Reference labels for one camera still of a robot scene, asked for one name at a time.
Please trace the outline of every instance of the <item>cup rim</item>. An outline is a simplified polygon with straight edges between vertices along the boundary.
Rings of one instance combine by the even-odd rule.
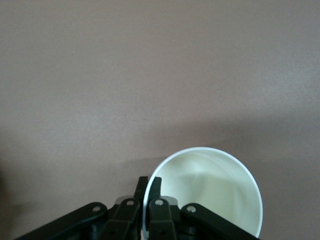
[[[147,213],[147,204],[148,204],[148,200],[149,200],[149,193],[150,193],[150,189],[151,189],[151,185],[157,175],[157,173],[160,171],[160,169],[170,160],[172,160],[173,158],[175,158],[178,155],[181,154],[185,154],[188,152],[192,152],[192,151],[201,151],[201,150],[206,150],[206,151],[211,151],[211,152],[215,152],[215,153],[219,153],[222,155],[225,155],[229,158],[231,158],[233,161],[235,161],[249,176],[249,178],[251,179],[255,190],[258,193],[258,202],[259,202],[259,206],[260,206],[260,219],[259,219],[259,225],[258,225],[258,229],[257,232],[255,233],[255,237],[259,237],[260,232],[261,232],[261,228],[262,228],[262,222],[263,222],[263,203],[262,203],[262,197],[261,197],[261,193],[258,187],[258,184],[255,180],[255,178],[253,177],[253,175],[250,173],[250,171],[246,168],[246,166],[240,162],[237,158],[235,158],[234,156],[232,156],[231,154],[216,149],[216,148],[212,148],[212,147],[207,147],[207,146],[197,146],[197,147],[190,147],[190,148],[186,148],[183,150],[180,150],[170,156],[168,156],[163,162],[161,162],[158,167],[154,170],[154,172],[152,173],[151,177],[149,178],[148,184],[146,186],[145,189],[145,193],[144,193],[144,197],[143,197],[143,208],[142,208],[142,232],[143,232],[143,236],[145,240],[148,240],[148,236],[147,236],[147,228],[146,228],[146,213]]]

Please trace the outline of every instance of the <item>paper cup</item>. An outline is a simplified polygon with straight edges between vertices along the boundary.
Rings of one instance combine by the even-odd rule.
[[[143,199],[144,239],[148,239],[146,211],[155,177],[162,178],[161,195],[176,198],[180,209],[189,203],[201,204],[253,236],[259,236],[262,198],[249,170],[224,151],[193,147],[169,156],[150,177]]]

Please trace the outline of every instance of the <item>white cup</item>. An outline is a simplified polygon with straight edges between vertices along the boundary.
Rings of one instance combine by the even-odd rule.
[[[162,178],[161,195],[178,201],[181,209],[198,203],[255,237],[259,237],[263,205],[258,185],[234,156],[210,147],[192,147],[165,159],[153,172],[143,199],[142,227],[146,233],[148,196],[155,177]]]

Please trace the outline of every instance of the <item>screw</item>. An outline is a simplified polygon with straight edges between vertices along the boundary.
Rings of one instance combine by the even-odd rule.
[[[135,204],[135,203],[134,203],[134,201],[132,201],[132,200],[129,200],[129,201],[126,202],[126,205],[127,205],[127,206],[132,206],[133,204]]]
[[[188,206],[186,208],[186,210],[189,212],[189,213],[195,213],[196,212],[196,208],[194,206]]]
[[[92,212],[98,212],[100,211],[101,207],[100,206],[95,206],[94,208],[92,208]]]
[[[156,200],[156,201],[154,202],[154,204],[157,205],[157,206],[162,206],[162,205],[164,204],[164,201],[158,199],[158,200]]]

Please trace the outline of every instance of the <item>beige surface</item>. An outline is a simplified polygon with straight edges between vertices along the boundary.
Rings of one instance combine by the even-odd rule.
[[[0,1],[0,239],[111,207],[174,152],[240,159],[261,239],[320,239],[320,1]]]

